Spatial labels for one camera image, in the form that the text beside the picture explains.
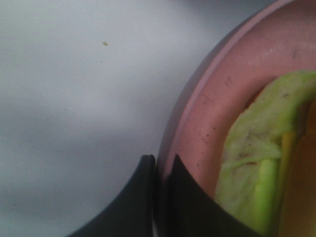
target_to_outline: white surface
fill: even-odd
[[[0,236],[99,213],[157,155],[204,56],[271,2],[0,0]]]

